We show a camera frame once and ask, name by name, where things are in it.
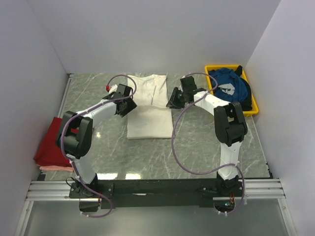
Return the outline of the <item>white t-shirt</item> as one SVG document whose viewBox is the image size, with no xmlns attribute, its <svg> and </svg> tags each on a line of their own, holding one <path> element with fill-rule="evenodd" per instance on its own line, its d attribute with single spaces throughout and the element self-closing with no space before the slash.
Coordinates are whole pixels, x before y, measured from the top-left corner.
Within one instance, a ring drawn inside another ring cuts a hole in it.
<svg viewBox="0 0 315 236">
<path fill-rule="evenodd" d="M 152 74 L 147 77 L 130 75 L 128 86 L 136 88 L 133 101 L 137 107 L 127 115 L 127 138 L 169 139 L 173 131 L 172 113 L 166 107 L 167 76 Z"/>
</svg>

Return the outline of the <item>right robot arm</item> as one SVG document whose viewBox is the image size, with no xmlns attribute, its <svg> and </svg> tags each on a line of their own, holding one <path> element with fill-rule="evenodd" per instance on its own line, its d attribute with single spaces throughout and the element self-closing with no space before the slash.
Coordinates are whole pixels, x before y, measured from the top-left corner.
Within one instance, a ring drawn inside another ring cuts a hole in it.
<svg viewBox="0 0 315 236">
<path fill-rule="evenodd" d="M 241 187 L 238 175 L 241 173 L 238 167 L 239 151 L 248 132 L 247 123 L 240 103 L 224 101 L 212 95 L 210 90 L 198 88 L 193 75 L 191 73 L 180 79 L 181 87 L 173 89 L 166 106 L 170 109 L 182 109 L 179 117 L 192 106 L 199 107 L 214 117 L 215 135 L 220 142 L 220 165 L 203 173 L 185 168 L 178 160 L 174 148 L 176 124 L 171 135 L 172 153 L 177 164 L 190 174 L 202 176 L 216 172 L 216 192 L 227 196 Z"/>
</svg>

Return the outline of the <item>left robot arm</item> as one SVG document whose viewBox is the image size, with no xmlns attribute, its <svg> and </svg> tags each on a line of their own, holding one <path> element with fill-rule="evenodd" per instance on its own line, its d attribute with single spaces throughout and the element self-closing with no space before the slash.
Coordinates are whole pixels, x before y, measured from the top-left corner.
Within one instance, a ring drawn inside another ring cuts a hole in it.
<svg viewBox="0 0 315 236">
<path fill-rule="evenodd" d="M 63 115 L 56 145 L 74 169 L 77 188 L 88 198 L 98 193 L 97 174 L 88 157 L 94 128 L 106 118 L 124 117 L 134 110 L 137 107 L 132 99 L 134 93 L 133 88 L 118 84 L 95 105 L 79 112 L 67 111 Z"/>
</svg>

